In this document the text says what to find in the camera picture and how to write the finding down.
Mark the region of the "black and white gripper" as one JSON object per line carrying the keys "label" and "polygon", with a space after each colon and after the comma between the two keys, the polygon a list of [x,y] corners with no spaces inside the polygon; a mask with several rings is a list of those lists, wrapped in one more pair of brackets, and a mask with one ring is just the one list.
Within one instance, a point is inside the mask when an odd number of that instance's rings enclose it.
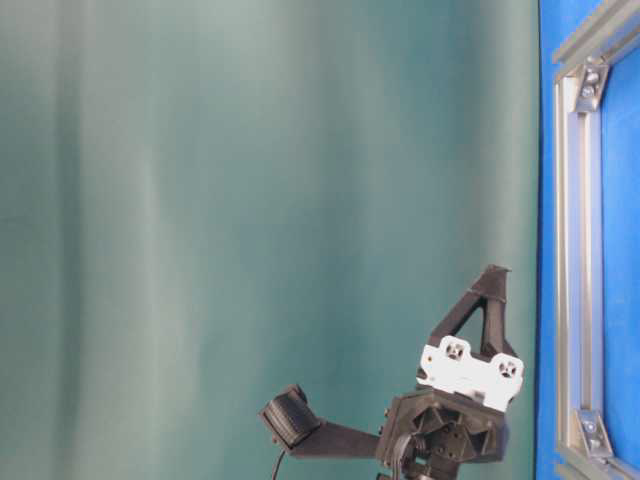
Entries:
{"label": "black and white gripper", "polygon": [[[455,479],[464,463],[503,459],[505,412],[524,377],[505,336],[508,272],[487,266],[432,330],[416,390],[393,399],[377,446],[377,459],[393,479]],[[455,336],[477,309],[482,338],[472,353]]]}

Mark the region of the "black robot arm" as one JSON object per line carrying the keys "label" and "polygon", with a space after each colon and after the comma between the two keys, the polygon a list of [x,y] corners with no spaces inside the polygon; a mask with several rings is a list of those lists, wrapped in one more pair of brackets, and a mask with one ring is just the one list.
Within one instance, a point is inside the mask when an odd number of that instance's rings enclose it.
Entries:
{"label": "black robot arm", "polygon": [[376,450],[392,479],[454,479],[465,463],[499,462],[505,412],[524,364],[505,336],[508,270],[490,265],[432,330],[414,391],[386,413]]}

